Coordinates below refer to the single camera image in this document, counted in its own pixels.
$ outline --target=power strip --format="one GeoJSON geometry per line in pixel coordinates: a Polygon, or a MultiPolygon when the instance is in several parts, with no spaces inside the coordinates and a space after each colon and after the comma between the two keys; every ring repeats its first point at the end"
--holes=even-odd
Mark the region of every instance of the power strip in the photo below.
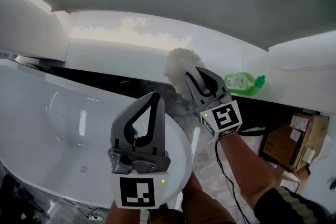
{"type": "Polygon", "coordinates": [[[103,221],[103,218],[101,216],[95,215],[95,217],[94,216],[89,216],[89,220],[103,221]]]}

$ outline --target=sleeve stripe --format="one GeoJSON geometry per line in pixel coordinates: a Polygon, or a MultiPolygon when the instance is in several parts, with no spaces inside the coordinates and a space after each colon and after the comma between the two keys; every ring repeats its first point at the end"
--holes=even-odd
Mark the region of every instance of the sleeve stripe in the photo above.
{"type": "Polygon", "coordinates": [[[278,193],[282,196],[284,201],[290,203],[293,210],[297,212],[298,215],[303,217],[303,222],[305,224],[315,224],[318,220],[314,216],[314,212],[310,210],[307,205],[302,204],[298,198],[291,196],[290,192],[285,188],[278,188],[278,193]]]}

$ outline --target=green bottle cap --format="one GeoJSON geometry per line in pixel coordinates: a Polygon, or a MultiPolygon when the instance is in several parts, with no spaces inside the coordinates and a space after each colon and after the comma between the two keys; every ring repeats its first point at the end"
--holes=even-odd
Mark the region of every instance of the green bottle cap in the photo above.
{"type": "Polygon", "coordinates": [[[265,84],[265,76],[264,75],[259,76],[254,82],[254,85],[258,88],[261,88],[264,84],[265,84]]]}

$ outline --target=person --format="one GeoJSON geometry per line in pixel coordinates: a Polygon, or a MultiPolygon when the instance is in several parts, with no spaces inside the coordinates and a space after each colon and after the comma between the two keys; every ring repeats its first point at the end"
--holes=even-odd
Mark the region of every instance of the person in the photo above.
{"type": "MultiPolygon", "coordinates": [[[[307,200],[284,187],[279,187],[271,169],[237,134],[220,141],[234,177],[247,203],[260,223],[327,223],[327,212],[317,203],[307,200]]],[[[235,223],[229,212],[217,200],[202,191],[194,173],[182,190],[183,212],[161,206],[150,213],[150,223],[181,224],[235,223]]],[[[117,208],[112,204],[107,224],[138,224],[140,211],[117,208]]]]}

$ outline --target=green bottle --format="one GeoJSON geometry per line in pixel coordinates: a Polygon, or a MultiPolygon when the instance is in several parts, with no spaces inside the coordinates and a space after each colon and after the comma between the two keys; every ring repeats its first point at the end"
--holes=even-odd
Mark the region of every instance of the green bottle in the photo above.
{"type": "Polygon", "coordinates": [[[265,76],[255,79],[250,73],[240,72],[226,75],[224,81],[229,92],[251,96],[265,84],[265,76]]]}

